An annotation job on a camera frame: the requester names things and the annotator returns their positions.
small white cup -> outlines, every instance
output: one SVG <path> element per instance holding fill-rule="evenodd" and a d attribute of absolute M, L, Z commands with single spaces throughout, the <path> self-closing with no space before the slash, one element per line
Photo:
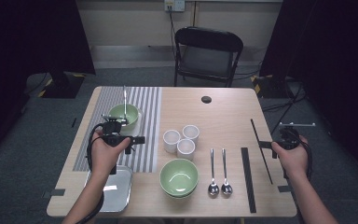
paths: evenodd
<path fill-rule="evenodd" d="M 176 130 L 168 130 L 164 133 L 164 149 L 169 153 L 175 153 L 178 142 L 180 140 L 180 134 Z"/>
<path fill-rule="evenodd" d="M 177 148 L 178 150 L 176 155 L 178 158 L 193 161 L 196 145 L 192 140 L 188 138 L 180 140 Z"/>
<path fill-rule="evenodd" d="M 185 128 L 182 130 L 183 137 L 190 139 L 197 144 L 200 136 L 200 130 L 197 128 L 196 125 L 186 125 Z"/>

metal tray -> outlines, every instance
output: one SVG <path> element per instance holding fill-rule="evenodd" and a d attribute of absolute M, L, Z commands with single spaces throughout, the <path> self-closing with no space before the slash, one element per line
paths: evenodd
<path fill-rule="evenodd" d="M 117 173 L 108 177 L 103 188 L 104 201 L 100 212 L 122 212 L 130 201 L 131 181 L 132 169 L 128 166 L 118 165 Z"/>

light green bowl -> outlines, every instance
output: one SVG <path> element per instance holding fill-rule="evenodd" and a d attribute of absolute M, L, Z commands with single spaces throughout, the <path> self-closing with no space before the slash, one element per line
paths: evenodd
<path fill-rule="evenodd" d="M 127 104 L 127 120 L 128 124 L 122 126 L 122 131 L 132 130 L 135 127 L 136 121 L 138 120 L 138 108 L 135 105 Z M 124 105 L 115 105 L 110 111 L 109 115 L 112 117 L 124 118 Z"/>
<path fill-rule="evenodd" d="M 186 159 L 175 159 L 167 162 L 159 174 L 162 189 L 174 198 L 189 196 L 199 183 L 199 172 L 196 165 Z"/>

black chair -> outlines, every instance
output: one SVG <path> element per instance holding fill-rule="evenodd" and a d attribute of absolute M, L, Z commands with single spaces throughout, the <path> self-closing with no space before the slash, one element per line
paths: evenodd
<path fill-rule="evenodd" d="M 227 31 L 189 26 L 176 32 L 175 45 L 174 86 L 181 75 L 183 79 L 202 78 L 231 87 L 243 49 L 239 37 Z"/>

